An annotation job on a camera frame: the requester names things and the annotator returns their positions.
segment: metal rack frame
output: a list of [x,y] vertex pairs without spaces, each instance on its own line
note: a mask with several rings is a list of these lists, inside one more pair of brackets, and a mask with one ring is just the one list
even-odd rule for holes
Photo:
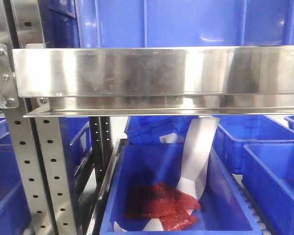
[[[0,106],[37,235],[98,234],[118,159],[110,115],[294,113],[294,46],[50,49],[46,7],[0,0]],[[67,116],[92,117],[78,182]],[[84,225],[78,203],[93,167],[98,198]]]

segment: red meat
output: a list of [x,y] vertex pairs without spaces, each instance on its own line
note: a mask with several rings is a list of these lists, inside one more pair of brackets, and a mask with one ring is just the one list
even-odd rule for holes
[[159,182],[149,188],[143,203],[143,218],[159,218],[175,213],[175,194],[168,185]]
[[183,230],[197,222],[187,209],[197,210],[199,201],[170,185],[159,182],[153,186],[132,188],[125,212],[126,218],[160,218],[166,231]]
[[166,231],[180,231],[195,224],[198,218],[188,215],[186,210],[179,204],[175,206],[176,213],[160,217],[160,221]]
[[191,195],[188,195],[186,193],[183,193],[180,190],[175,189],[175,200],[176,203],[179,203],[183,206],[184,209],[194,209],[199,210],[201,209],[201,205],[199,204],[199,201],[192,197]]

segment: perforated metal upright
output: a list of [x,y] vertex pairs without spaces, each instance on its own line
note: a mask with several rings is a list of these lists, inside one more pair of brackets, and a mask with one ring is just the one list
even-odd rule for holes
[[12,70],[12,49],[19,47],[10,2],[0,0],[0,106],[8,123],[36,235],[56,235],[48,183],[29,99],[18,99]]

